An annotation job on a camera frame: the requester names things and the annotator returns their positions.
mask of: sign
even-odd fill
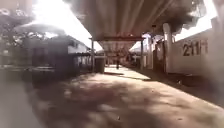
[[[208,53],[208,41],[204,40],[189,40],[183,43],[183,56],[196,56]]]

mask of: pillar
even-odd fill
[[[141,65],[141,67],[140,67],[140,69],[142,70],[143,69],[143,67],[144,67],[144,55],[143,55],[143,40],[141,41],[141,60],[140,60],[140,65]]]
[[[172,59],[172,33],[170,25],[168,23],[163,24],[164,39],[166,44],[166,73],[173,71],[173,59]]]
[[[153,69],[153,54],[152,54],[152,38],[148,38],[148,59],[147,59],[147,65],[148,69]]]
[[[92,72],[95,70],[95,56],[94,56],[94,41],[92,40],[91,45],[91,65],[92,65]]]

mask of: roof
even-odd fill
[[[163,23],[172,31],[192,22],[189,15],[203,0],[65,0],[93,37],[141,36],[145,32],[163,35]],[[135,42],[101,41],[103,49],[131,48]]]

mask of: sunlight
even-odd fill
[[[56,37],[56,36],[58,36],[58,35],[55,34],[55,33],[45,32],[45,36],[46,36],[47,38],[53,38],[53,37]]]
[[[37,0],[33,6],[33,13],[37,22],[58,27],[66,34],[83,42],[87,47],[91,47],[89,39],[92,37],[91,34],[62,0]],[[94,48],[97,51],[102,49],[97,42]]]
[[[211,19],[217,16],[215,5],[213,0],[204,0],[204,4],[207,10],[207,14],[198,20],[195,27],[191,27],[189,30],[182,28],[181,33],[175,36],[175,41],[182,40],[212,28]]]

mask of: tree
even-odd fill
[[[22,10],[0,9],[0,55],[2,62],[9,59],[16,60],[26,55],[26,34],[18,34],[14,29],[17,26],[29,23],[32,20]]]

